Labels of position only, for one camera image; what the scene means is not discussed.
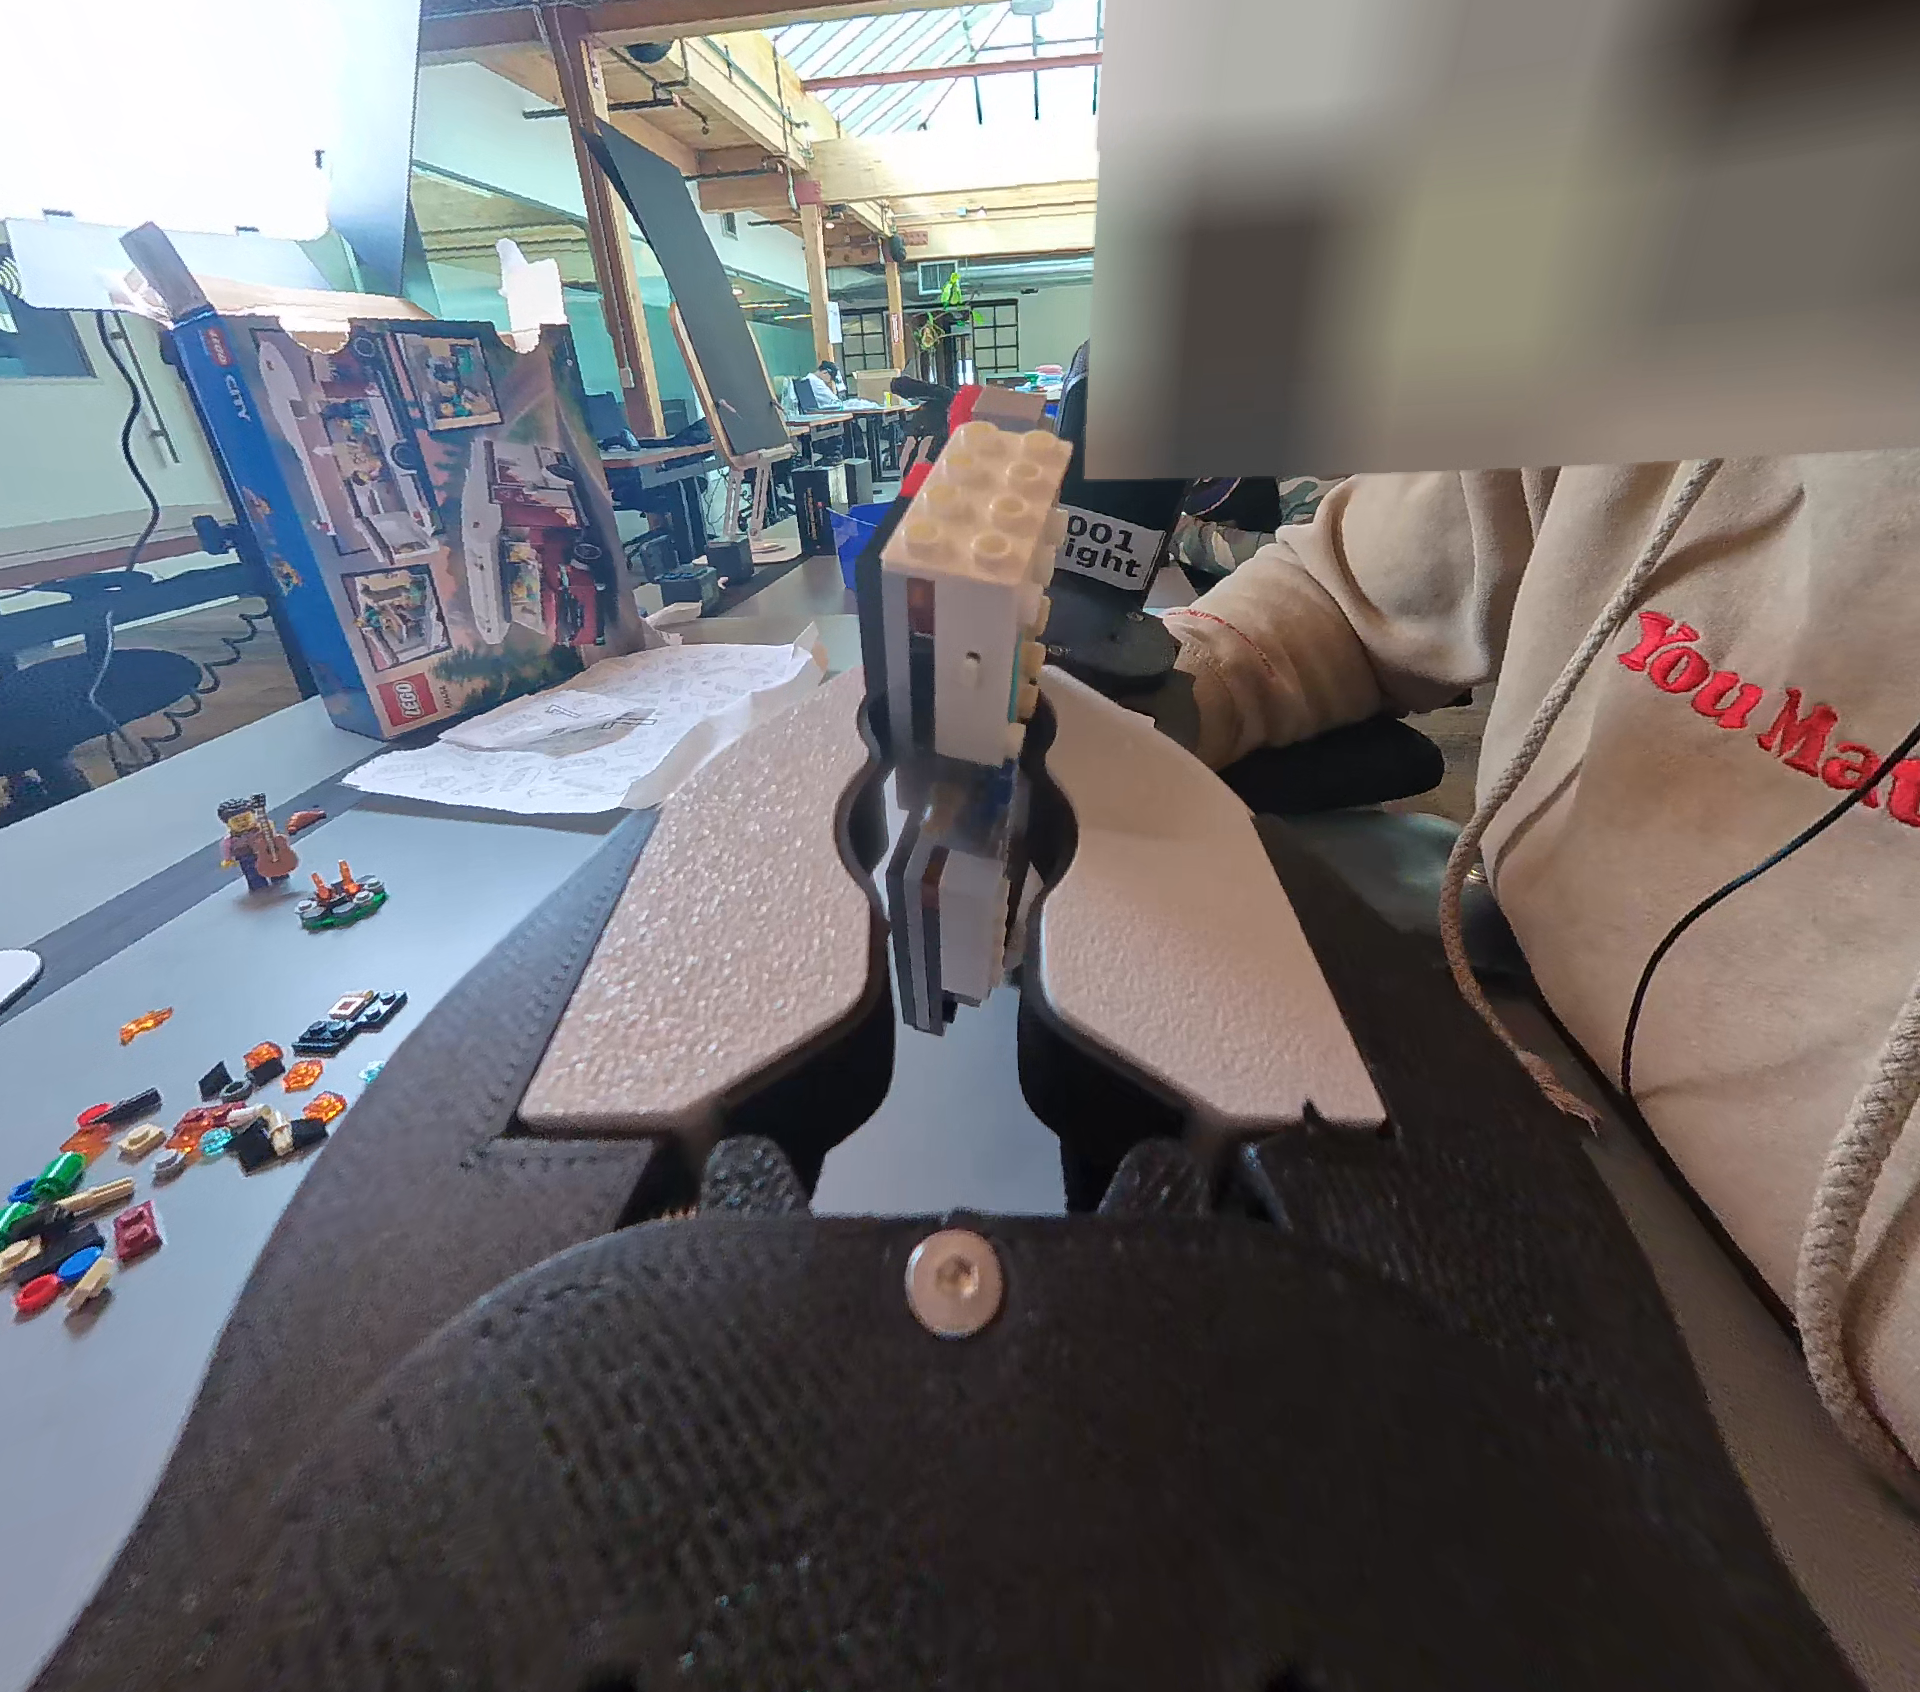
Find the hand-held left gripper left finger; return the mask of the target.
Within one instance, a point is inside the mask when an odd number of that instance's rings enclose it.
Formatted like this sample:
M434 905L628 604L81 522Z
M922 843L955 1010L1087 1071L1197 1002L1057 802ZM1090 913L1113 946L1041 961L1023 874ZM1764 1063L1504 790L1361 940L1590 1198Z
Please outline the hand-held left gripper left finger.
M561 1135L717 1135L876 997L876 908L845 862L870 762L845 673L679 788L521 1103Z

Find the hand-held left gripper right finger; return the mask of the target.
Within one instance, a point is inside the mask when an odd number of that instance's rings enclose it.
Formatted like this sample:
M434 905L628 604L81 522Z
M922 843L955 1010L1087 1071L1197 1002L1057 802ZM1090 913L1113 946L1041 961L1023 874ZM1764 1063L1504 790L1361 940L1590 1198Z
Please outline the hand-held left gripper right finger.
M1254 820L1189 752L1059 668L1028 994L1207 1134L1384 1109Z

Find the grey lego model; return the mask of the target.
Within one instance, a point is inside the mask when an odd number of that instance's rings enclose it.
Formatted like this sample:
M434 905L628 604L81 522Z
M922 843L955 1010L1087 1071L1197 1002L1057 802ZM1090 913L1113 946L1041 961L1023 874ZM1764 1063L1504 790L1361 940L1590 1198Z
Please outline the grey lego model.
M857 563L867 721L899 811L881 877L894 986L919 1033L1003 981L1072 461L1037 392L963 387L939 428Z

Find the person's right forearm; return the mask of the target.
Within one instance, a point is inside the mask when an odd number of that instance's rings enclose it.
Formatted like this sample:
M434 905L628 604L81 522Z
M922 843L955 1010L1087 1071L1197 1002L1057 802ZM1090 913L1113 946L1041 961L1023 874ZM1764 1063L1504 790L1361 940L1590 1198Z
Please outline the person's right forearm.
M1419 714L1501 672L1557 469L1358 474L1315 522L1167 616L1197 751L1222 769L1374 714Z

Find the black lego plate assembly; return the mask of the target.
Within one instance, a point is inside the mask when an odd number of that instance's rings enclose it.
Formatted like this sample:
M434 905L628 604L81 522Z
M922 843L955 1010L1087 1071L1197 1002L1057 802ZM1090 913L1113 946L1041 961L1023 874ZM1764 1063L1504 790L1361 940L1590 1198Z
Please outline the black lego plate assembly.
M405 1009L405 991L357 991L342 996L316 1025L294 1040L296 1056L336 1056L363 1033L378 1033Z

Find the lego minifigure with guitar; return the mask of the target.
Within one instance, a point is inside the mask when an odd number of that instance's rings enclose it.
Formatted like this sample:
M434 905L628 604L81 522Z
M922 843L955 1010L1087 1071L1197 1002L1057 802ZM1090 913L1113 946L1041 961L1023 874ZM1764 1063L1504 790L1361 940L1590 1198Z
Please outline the lego minifigure with guitar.
M286 885L298 869L298 854L270 815L265 793L222 800L217 820L225 831L222 867L240 871L252 894Z

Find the lego set box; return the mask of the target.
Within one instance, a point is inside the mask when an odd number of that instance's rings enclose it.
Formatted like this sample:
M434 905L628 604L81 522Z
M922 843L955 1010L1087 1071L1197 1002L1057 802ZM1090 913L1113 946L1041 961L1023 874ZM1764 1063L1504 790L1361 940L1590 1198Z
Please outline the lego set box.
M339 728L405 739L651 645L553 262L500 244L502 335L199 277L153 223L123 249Z

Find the pile of loose lego pieces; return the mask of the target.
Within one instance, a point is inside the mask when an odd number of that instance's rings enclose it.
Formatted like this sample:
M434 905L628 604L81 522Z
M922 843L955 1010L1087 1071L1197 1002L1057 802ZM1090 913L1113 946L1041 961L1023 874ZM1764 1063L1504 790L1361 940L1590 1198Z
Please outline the pile of loose lego pieces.
M3 1313L33 1323L107 1300L125 1269L161 1250L179 1186L299 1172L382 1073L378 1060L334 1071L344 1052L296 1056L263 1042L173 1096L150 1086L82 1109L38 1172L3 1188Z

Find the white printed paper bag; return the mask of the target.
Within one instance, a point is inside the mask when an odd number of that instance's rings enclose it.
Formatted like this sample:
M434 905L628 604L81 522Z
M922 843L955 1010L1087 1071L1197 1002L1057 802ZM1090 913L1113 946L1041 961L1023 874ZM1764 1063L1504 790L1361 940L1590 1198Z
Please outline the white printed paper bag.
M345 780L359 793L510 813L648 810L727 746L773 721L825 673L820 634L786 645L666 645L500 706L416 751L388 751Z

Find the person's beige hoodie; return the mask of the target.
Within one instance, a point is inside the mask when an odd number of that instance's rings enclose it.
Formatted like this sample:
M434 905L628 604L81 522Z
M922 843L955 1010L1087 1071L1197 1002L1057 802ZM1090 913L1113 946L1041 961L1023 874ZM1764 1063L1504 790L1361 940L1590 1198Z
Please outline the person's beige hoodie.
M1453 867L1909 1497L1917 680L1917 455L1562 469Z

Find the black panel on stand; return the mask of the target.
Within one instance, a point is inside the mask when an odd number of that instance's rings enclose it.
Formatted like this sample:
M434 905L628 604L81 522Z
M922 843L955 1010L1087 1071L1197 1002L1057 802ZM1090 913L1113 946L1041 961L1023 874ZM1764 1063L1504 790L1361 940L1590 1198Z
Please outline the black panel on stand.
M673 295L671 325L702 409L709 435L728 468L722 545L740 534L740 488L753 483L751 525L742 553L774 563L781 550L763 545L773 469L793 458L781 402L712 247L702 216L677 169L627 136L595 124L584 136L599 170L617 188Z

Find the black office chair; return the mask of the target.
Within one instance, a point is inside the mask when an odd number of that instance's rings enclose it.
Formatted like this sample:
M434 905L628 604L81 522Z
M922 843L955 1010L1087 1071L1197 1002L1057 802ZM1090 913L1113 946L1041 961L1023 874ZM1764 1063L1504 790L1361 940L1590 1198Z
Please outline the black office chair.
M50 588L79 608L82 650L18 665L15 649L3 642L3 823L84 797L91 787L73 762L79 746L110 739L130 721L161 714L197 691L197 662L174 652L122 649L115 639L115 604L151 591L153 583L147 571L54 581Z

